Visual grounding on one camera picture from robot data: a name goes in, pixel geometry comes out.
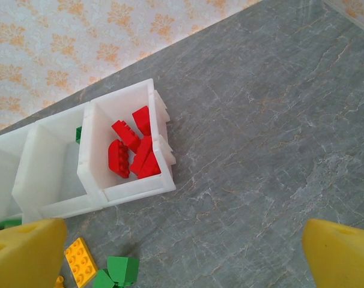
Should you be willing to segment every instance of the wallpaper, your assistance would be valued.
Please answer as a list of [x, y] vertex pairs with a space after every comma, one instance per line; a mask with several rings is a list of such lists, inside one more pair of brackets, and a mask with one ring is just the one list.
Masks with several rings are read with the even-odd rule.
[[325, 3], [364, 29], [364, 0], [325, 0]]
[[260, 0], [0, 0], [0, 130]]

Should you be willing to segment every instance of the yellow lego brick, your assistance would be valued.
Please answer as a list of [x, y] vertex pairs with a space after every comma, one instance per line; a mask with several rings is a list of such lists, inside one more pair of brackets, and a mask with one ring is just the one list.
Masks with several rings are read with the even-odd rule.
[[98, 272], [96, 263], [82, 238], [75, 240], [65, 251], [65, 257], [78, 288], [83, 288]]
[[364, 230], [311, 219], [302, 246], [318, 288], [364, 288]]
[[63, 280], [64, 280], [63, 277], [59, 275], [58, 278], [56, 279], [54, 288], [64, 288]]
[[0, 230], [0, 288], [52, 288], [63, 263], [63, 219]]

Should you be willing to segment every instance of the gray marble floor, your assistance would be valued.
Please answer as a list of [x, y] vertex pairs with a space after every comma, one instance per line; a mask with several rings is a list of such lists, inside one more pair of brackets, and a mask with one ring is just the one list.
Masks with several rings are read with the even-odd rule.
[[10, 129], [150, 77], [177, 190], [67, 219], [67, 244], [99, 268], [139, 257], [136, 287], [315, 287], [305, 222], [364, 229], [364, 32], [320, 1], [262, 1]]

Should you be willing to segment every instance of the plastic bin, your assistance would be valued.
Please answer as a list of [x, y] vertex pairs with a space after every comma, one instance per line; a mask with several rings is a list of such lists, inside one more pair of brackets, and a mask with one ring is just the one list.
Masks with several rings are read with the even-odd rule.
[[33, 124], [0, 135], [0, 221], [21, 217], [22, 211], [11, 195], [23, 146]]
[[12, 195], [31, 220], [71, 217], [101, 208], [86, 194], [76, 174], [76, 129], [82, 126], [87, 105], [39, 120], [28, 134]]
[[[138, 179], [134, 173], [130, 173], [128, 179], [123, 179], [109, 170], [108, 166], [108, 147], [113, 140], [119, 139], [111, 125], [117, 120], [126, 121], [142, 138], [132, 113], [143, 106], [149, 107], [153, 151], [161, 174]], [[112, 206], [175, 189], [171, 172], [175, 158], [168, 145], [166, 130], [169, 120], [166, 106], [154, 90], [152, 79], [90, 102], [83, 120], [77, 174], [87, 193], [98, 195], [99, 205]], [[130, 151], [130, 163], [133, 157], [134, 153]]]

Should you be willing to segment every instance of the red lego brick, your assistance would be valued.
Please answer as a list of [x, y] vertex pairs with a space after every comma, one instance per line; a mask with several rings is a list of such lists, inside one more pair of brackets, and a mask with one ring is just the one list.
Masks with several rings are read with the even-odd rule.
[[156, 156], [154, 152], [151, 151], [146, 158], [144, 165], [142, 166], [141, 171], [139, 172], [138, 179], [150, 177], [153, 175], [160, 174], [160, 169], [157, 163]]
[[125, 121], [117, 121], [112, 125], [114, 131], [122, 139], [123, 143], [128, 146], [134, 153], [136, 153], [141, 140], [135, 132], [127, 125]]
[[148, 111], [148, 107], [144, 106], [140, 108], [138, 111], [133, 113], [133, 118], [135, 121], [136, 126], [138, 127], [139, 131], [144, 136], [150, 136], [150, 115]]
[[129, 149], [118, 139], [109, 146], [109, 168], [122, 178], [129, 177]]
[[151, 152], [153, 148], [153, 140], [151, 136], [145, 136], [141, 140], [141, 144], [138, 147], [138, 151], [134, 156], [133, 164], [130, 166], [130, 170], [135, 174], [139, 175], [139, 172], [144, 165], [148, 154]]

